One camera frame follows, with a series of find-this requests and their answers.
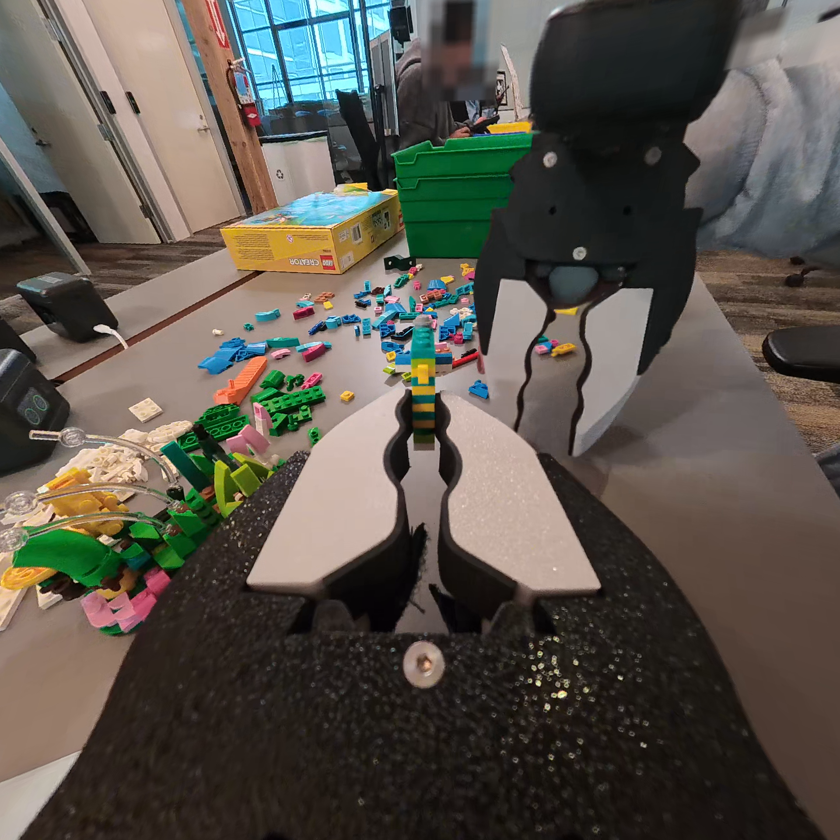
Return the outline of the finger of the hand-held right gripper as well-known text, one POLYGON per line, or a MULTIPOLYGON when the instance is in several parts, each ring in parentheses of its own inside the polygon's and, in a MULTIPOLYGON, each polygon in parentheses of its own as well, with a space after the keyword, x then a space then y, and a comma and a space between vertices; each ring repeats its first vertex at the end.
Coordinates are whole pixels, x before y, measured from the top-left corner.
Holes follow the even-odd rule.
POLYGON ((577 383, 571 456, 583 455, 604 435, 633 393, 653 295, 648 288, 623 288, 585 310, 585 365, 577 383))
POLYGON ((489 351, 485 354, 487 411, 520 432, 553 431, 553 373, 533 352, 548 310, 522 281, 500 282, 489 351))

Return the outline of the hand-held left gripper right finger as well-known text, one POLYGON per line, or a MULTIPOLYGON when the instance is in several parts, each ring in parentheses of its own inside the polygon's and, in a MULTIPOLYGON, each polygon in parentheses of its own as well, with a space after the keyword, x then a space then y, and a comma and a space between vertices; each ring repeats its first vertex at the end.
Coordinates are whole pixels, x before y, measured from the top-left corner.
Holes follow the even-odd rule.
POLYGON ((456 599, 591 595, 599 578, 538 453, 451 392, 438 395, 446 484, 437 549, 456 599))

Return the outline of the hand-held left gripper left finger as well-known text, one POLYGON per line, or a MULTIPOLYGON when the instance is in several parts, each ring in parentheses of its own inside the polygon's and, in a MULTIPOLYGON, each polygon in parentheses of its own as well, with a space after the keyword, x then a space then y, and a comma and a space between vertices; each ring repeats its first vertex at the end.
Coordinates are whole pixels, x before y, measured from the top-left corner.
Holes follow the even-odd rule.
POLYGON ((405 534, 405 391, 342 420, 303 466, 247 578, 257 592, 338 598, 397 574, 405 534))

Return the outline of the striped toy brick tower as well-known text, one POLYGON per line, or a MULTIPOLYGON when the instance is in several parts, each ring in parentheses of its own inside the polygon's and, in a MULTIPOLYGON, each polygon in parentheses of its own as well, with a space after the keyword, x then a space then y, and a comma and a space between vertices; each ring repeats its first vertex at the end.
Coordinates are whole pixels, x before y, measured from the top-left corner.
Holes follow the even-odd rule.
POLYGON ((412 394, 413 444, 416 450, 433 450, 436 424, 436 378, 453 369, 450 352, 433 358, 412 357, 410 353, 389 351, 385 354, 385 372, 400 375, 410 385, 412 394))

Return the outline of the person's right forearm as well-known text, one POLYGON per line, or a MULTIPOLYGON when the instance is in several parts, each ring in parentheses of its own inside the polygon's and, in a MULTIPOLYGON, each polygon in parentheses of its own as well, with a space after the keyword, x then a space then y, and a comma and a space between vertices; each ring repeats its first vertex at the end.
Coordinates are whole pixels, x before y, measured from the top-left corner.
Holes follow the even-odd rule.
POLYGON ((703 211, 698 249, 838 268, 838 2, 753 57, 736 53, 686 133, 700 160, 686 188, 703 211))

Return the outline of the white paper board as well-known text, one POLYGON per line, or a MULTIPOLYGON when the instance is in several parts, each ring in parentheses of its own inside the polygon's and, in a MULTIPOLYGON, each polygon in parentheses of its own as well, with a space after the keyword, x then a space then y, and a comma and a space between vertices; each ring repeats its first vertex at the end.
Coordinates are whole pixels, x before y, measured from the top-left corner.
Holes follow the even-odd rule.
POLYGON ((500 45, 496 96, 500 124, 530 122, 530 110, 522 91, 518 71, 504 44, 500 45))

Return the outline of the green plastic storage bin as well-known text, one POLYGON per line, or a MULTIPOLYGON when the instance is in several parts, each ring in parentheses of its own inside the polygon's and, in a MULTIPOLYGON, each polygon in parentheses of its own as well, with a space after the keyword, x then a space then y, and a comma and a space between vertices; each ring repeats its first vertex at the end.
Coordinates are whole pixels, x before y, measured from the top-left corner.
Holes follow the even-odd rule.
POLYGON ((476 259, 493 212, 505 207, 510 171, 532 146, 531 133, 427 140, 392 155, 411 257, 476 259))

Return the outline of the orange long brick piece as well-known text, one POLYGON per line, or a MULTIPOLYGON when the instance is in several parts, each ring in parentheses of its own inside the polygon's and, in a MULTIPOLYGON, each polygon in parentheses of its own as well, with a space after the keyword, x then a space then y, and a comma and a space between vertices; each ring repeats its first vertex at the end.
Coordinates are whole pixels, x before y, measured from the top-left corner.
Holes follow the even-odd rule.
POLYGON ((239 405, 264 374, 267 359, 264 355, 250 359, 241 372, 213 395, 216 405, 239 405))

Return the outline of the scattered loose toy bricks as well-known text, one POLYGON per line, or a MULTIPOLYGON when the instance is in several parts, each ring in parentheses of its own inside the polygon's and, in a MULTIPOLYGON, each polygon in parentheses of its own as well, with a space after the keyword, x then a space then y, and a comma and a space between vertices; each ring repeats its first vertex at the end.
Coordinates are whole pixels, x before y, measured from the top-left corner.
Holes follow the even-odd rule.
POLYGON ((247 362, 264 355, 267 367, 239 413, 262 404, 280 420, 274 438, 302 441, 325 435, 354 410, 391 389, 410 391, 385 372, 385 354, 409 353, 414 320, 436 318, 437 353, 450 352, 451 372, 437 377, 448 389, 487 411, 485 353, 474 301, 471 265, 431 260, 404 277, 366 260, 339 276, 263 272, 239 291, 252 292, 230 324, 213 321, 213 345, 197 368, 214 394, 247 362))

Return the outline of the yellow toy box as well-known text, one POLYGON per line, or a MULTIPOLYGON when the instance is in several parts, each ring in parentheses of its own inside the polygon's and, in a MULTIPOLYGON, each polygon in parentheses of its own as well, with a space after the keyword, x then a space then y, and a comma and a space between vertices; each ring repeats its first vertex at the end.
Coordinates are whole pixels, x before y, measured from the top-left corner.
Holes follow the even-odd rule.
POLYGON ((245 271, 340 275, 404 229, 397 190, 315 192, 222 227, 245 271))

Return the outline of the green brick tree model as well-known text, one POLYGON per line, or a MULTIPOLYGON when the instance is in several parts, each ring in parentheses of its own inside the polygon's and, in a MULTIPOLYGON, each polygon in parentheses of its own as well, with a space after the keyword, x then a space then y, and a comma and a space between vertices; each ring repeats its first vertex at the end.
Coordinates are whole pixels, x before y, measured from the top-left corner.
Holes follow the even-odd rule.
POLYGON ((100 633, 123 637, 145 623, 198 549, 284 461, 234 427, 230 451, 188 422, 119 437, 76 427, 31 430, 31 448, 77 453, 37 490, 2 502, 2 628, 28 591, 41 608, 79 601, 100 633))

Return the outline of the white recycling cabinet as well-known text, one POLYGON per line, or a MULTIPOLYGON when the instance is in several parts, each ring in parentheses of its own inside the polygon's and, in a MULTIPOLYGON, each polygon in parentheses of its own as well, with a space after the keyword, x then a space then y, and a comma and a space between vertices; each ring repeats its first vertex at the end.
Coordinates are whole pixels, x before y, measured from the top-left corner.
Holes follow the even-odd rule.
POLYGON ((259 137, 266 160, 275 207, 314 193, 332 193, 336 186, 329 133, 270 134, 259 137))

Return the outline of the black device box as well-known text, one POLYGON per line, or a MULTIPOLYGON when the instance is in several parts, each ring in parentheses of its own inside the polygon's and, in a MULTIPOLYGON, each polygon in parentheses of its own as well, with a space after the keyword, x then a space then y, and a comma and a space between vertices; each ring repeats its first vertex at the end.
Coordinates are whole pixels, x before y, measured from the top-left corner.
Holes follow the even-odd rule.
POLYGON ((37 363, 37 355, 25 341, 15 332, 15 330, 3 318, 0 318, 0 347, 1 350, 15 350, 29 358, 33 363, 37 363))
POLYGON ((30 431, 60 431, 70 405, 24 354, 1 350, 1 475, 46 460, 55 442, 31 439, 30 431))

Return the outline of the large window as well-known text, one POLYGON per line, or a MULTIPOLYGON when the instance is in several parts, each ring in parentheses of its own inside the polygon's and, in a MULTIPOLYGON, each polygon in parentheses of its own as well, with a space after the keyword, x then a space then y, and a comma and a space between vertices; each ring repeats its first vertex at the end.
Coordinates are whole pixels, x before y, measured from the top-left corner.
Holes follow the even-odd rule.
POLYGON ((264 114, 366 96, 370 41, 389 28, 386 1, 226 1, 226 26, 264 114))

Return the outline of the black power station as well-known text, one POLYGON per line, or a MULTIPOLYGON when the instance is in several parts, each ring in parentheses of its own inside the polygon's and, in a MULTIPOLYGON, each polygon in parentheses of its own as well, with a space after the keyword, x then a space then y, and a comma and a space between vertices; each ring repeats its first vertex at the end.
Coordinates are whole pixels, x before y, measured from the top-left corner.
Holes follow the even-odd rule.
POLYGON ((50 331, 69 341, 96 339, 98 325, 119 326, 108 304, 84 276, 54 271, 21 280, 16 289, 50 331))

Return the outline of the red fire extinguisher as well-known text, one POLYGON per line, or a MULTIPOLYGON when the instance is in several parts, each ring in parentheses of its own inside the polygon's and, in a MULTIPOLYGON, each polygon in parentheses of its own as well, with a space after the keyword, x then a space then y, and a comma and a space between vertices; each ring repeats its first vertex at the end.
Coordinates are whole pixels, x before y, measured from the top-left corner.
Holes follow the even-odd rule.
POLYGON ((229 59, 227 61, 226 79, 243 123, 251 129, 259 129, 261 127, 261 117, 243 59, 229 59))

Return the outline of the white open door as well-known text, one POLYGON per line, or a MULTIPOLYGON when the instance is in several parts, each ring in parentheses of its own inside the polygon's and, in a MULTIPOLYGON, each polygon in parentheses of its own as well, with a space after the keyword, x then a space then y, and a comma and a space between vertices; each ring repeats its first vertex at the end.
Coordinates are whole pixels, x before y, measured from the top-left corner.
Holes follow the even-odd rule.
POLYGON ((102 244, 152 245, 161 239, 87 93, 35 2, 1 2, 1 79, 34 150, 49 163, 102 244))

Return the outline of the wooden post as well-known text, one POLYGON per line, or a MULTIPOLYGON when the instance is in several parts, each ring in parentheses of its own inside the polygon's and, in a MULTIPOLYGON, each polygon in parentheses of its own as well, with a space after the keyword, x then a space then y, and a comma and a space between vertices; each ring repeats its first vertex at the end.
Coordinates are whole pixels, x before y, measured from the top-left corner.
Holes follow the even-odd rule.
POLYGON ((230 38, 227 36, 229 49, 220 49, 204 1, 184 1, 182 5, 248 197, 250 212, 263 213, 275 207, 276 199, 257 132, 243 123, 228 87, 228 60, 235 58, 230 38))

